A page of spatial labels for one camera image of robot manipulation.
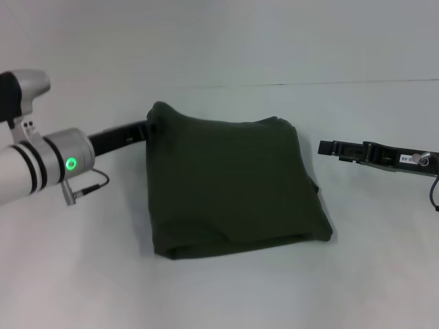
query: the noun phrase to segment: label sticker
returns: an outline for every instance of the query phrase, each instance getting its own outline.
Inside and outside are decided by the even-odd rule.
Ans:
[[[399,158],[399,162],[410,163],[412,165],[417,165],[416,162],[413,162],[412,156],[408,156],[407,154],[401,154],[401,157]]]

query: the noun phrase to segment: folded fabric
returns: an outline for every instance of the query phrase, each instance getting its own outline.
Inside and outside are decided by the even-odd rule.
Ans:
[[[287,121],[193,119],[158,102],[147,130],[157,254],[199,258],[331,238]]]

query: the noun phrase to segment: green indicator ring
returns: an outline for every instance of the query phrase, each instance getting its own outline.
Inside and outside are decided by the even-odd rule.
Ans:
[[[76,159],[68,158],[66,161],[66,168],[67,170],[74,170],[76,168]]]

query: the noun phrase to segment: white wall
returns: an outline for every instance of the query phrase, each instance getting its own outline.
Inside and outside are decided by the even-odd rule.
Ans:
[[[439,150],[438,9],[421,0],[1,0],[0,71],[45,69],[43,133],[143,119],[296,126],[336,234],[203,260],[152,251],[144,145],[110,186],[0,208],[0,328],[437,328],[431,178],[317,155],[319,141]],[[0,143],[11,139],[0,128]],[[95,176],[73,181],[84,186]]]

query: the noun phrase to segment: dark green cloth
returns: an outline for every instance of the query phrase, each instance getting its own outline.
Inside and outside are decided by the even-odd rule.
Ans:
[[[193,119],[158,102],[147,130],[157,254],[198,258],[331,238],[287,121]]]

